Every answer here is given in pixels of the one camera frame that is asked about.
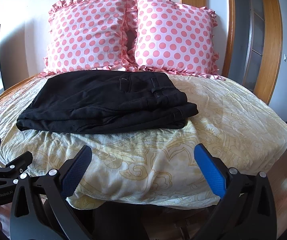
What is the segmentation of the right pink polka-dot pillow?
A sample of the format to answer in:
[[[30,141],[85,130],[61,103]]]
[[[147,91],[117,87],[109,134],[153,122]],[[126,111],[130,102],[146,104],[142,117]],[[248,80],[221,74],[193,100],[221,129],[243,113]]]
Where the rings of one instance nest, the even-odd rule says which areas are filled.
[[[136,35],[129,70],[221,79],[212,40],[214,10],[170,0],[131,0],[128,21]]]

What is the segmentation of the black pants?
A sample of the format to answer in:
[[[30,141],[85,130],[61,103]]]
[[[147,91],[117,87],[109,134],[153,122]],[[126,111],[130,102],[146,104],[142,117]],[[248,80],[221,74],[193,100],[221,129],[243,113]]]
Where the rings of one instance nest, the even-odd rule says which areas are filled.
[[[85,70],[48,79],[16,125],[21,131],[111,134],[181,129],[197,113],[165,73]]]

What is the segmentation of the wooden door frame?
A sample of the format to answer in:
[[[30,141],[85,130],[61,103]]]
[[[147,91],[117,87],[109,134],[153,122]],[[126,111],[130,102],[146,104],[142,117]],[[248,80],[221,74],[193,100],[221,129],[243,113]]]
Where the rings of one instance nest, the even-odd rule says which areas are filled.
[[[228,0],[229,32],[222,75],[265,103],[275,89],[282,54],[279,0]]]

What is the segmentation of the pink polka-dot pillow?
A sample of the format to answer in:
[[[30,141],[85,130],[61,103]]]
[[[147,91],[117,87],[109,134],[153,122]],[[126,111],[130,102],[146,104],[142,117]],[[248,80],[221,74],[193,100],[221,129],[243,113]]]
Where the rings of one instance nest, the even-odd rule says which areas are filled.
[[[221,79],[212,40],[214,10],[170,0],[131,0],[128,21],[136,35],[129,70]]]
[[[129,31],[137,0],[60,0],[49,12],[50,44],[42,75],[79,70],[127,70]]]

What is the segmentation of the cream patterned bed cover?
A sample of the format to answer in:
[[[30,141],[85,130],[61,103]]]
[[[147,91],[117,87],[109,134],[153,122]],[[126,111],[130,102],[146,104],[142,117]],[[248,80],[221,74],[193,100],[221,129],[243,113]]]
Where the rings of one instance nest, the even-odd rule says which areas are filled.
[[[0,167],[30,151],[30,176],[60,168],[84,145],[92,161],[74,194],[77,209],[106,201],[198,209],[216,204],[194,159],[203,144],[226,166],[242,173],[267,172],[287,149],[287,124],[262,100],[230,79],[171,75],[171,81],[198,107],[179,130],[155,129],[107,135],[20,131],[19,114],[47,81],[30,77],[0,95]]]

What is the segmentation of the left pink polka-dot pillow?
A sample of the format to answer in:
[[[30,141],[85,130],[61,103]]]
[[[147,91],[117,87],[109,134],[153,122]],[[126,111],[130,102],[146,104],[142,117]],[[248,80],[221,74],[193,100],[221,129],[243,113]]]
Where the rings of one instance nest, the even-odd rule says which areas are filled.
[[[42,75],[79,70],[127,70],[129,31],[137,0],[60,0],[49,12],[50,44]]]

